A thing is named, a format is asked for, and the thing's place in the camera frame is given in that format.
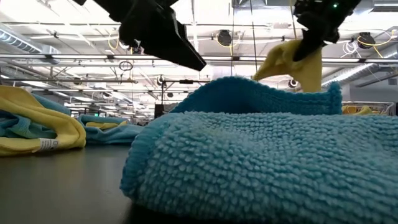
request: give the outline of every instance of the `white label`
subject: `white label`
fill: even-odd
[[[51,151],[57,149],[58,140],[56,139],[40,139],[40,149],[38,151]]]

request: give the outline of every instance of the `teal microfiber towel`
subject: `teal microfiber towel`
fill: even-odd
[[[86,130],[87,144],[128,144],[130,145],[134,138],[142,131],[143,127],[134,124],[125,124],[106,130],[96,127],[86,126],[88,122],[97,123],[115,123],[120,124],[126,119],[123,118],[103,118],[92,115],[81,115],[78,121]]]
[[[32,96],[45,108],[70,115],[70,110],[54,101],[32,94]],[[57,134],[41,124],[32,122],[29,118],[0,111],[0,137],[55,139]]]
[[[340,114],[335,83],[293,94],[213,81],[136,137],[121,190],[200,220],[398,223],[398,118]]]

